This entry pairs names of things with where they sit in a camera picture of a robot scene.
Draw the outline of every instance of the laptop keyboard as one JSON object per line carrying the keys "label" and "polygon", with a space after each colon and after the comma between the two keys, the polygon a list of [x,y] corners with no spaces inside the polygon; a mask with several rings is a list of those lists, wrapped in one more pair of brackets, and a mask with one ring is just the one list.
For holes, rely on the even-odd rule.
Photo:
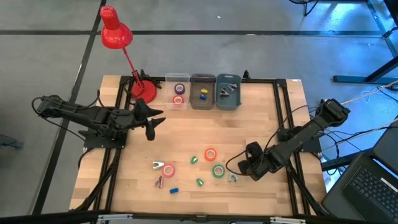
{"label": "laptop keyboard", "polygon": [[350,183],[355,190],[380,208],[390,219],[398,223],[398,194],[365,168]]}

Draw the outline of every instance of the gray floor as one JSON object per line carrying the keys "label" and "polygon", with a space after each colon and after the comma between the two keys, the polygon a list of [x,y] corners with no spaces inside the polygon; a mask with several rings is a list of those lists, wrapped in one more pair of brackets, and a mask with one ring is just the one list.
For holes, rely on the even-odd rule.
{"label": "gray floor", "polygon": [[[384,27],[392,28],[383,1],[372,3]],[[108,0],[107,4],[118,10],[120,20],[132,30],[378,30],[365,3],[322,1],[306,18],[303,6],[288,0]],[[100,0],[3,0],[0,30],[91,30],[99,5]],[[30,101],[50,94],[68,98],[87,41],[88,35],[0,35],[0,133],[25,143],[22,150],[0,150],[0,217],[31,210],[57,127],[36,117]],[[391,41],[398,48],[398,31]],[[392,58],[386,42],[374,36],[135,35],[127,50],[137,68],[156,76],[167,72],[243,74],[247,69],[254,78],[299,78],[310,106],[321,98],[345,101],[373,90],[376,86],[336,84],[331,78],[366,76]],[[106,49],[97,36],[77,103],[94,99],[105,74],[128,75],[129,67],[121,50]],[[397,77],[398,70],[388,76]],[[368,103],[357,100],[347,106],[349,120],[337,129],[351,133],[392,120],[398,109],[395,101],[378,94]],[[70,125],[74,131],[80,128]],[[381,134],[352,143],[367,149]],[[326,148],[333,142],[325,138],[321,144]],[[80,140],[67,134],[45,213],[68,210],[82,147]],[[352,146],[341,145],[341,156],[353,152]],[[323,153],[327,159],[336,157],[335,149]]]}

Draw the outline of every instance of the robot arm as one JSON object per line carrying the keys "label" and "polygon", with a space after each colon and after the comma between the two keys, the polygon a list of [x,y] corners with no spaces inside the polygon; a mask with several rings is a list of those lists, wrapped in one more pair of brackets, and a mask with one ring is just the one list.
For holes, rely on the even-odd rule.
{"label": "robot arm", "polygon": [[112,107],[82,106],[64,101],[57,95],[43,96],[40,99],[42,102],[37,108],[39,116],[65,118],[86,126],[89,130],[79,131],[86,140],[96,138],[117,142],[125,139],[129,129],[146,127],[147,139],[151,141],[155,138],[155,127],[165,120],[165,118],[148,120],[148,117],[161,114],[163,111],[150,109],[142,99],[138,99],[132,111]]}
{"label": "robot arm", "polygon": [[299,150],[302,144],[316,136],[329,126],[340,126],[347,119],[349,109],[335,99],[327,100],[317,109],[315,117],[301,128],[289,140],[274,145],[262,151],[257,142],[246,146],[248,159],[238,163],[239,170],[244,175],[250,175],[255,181],[267,172],[277,172],[286,165],[293,152]]}

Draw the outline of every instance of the red desk lamp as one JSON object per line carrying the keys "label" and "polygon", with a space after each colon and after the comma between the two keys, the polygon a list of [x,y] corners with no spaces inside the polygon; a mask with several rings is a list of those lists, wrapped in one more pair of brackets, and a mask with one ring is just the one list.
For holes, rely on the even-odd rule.
{"label": "red desk lamp", "polygon": [[119,21],[118,14],[113,7],[102,7],[100,14],[104,21],[104,27],[101,32],[102,43],[109,49],[123,49],[123,53],[136,78],[136,82],[131,90],[134,99],[142,98],[145,103],[151,102],[156,97],[156,87],[151,81],[139,79],[138,73],[134,69],[134,66],[132,66],[126,51],[126,47],[132,42],[132,32],[126,25]]}

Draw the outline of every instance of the wooden tabletop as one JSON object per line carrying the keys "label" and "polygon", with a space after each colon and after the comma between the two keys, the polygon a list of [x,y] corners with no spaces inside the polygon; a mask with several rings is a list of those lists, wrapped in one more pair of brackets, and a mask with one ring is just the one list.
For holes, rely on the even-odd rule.
{"label": "wooden tabletop", "polygon": [[[101,99],[106,106],[114,106],[120,76],[104,76]],[[300,80],[287,80],[292,110],[306,105]],[[283,94],[280,91],[283,107]],[[126,213],[176,213],[208,215],[291,215],[289,191],[285,169],[268,173],[255,182],[250,177],[239,177],[228,182],[228,172],[216,179],[211,169],[216,164],[242,152],[247,144],[259,142],[265,147],[278,128],[274,92],[271,84],[242,83],[242,105],[235,111],[219,110],[168,110],[164,105],[164,90],[158,90],[156,99],[149,103],[153,109],[164,110],[158,117],[166,120],[156,127],[154,141],[147,141],[145,130],[129,131],[126,147],[122,150],[114,189],[112,212]],[[308,110],[293,113],[295,125],[309,120]],[[217,150],[214,161],[205,160],[205,150]],[[100,176],[104,149],[95,149],[82,160],[70,208],[79,206],[93,190]],[[198,162],[190,164],[192,156]],[[320,202],[326,194],[319,160],[308,153],[300,153],[305,182],[315,199]],[[240,156],[230,163],[230,169],[239,172]],[[152,168],[153,160],[162,160],[175,166],[175,175],[164,179],[162,189],[153,183],[161,175]],[[196,179],[204,185],[199,187]],[[179,188],[170,194],[172,188]],[[105,186],[100,208],[108,186]],[[296,186],[299,211],[302,201]]]}

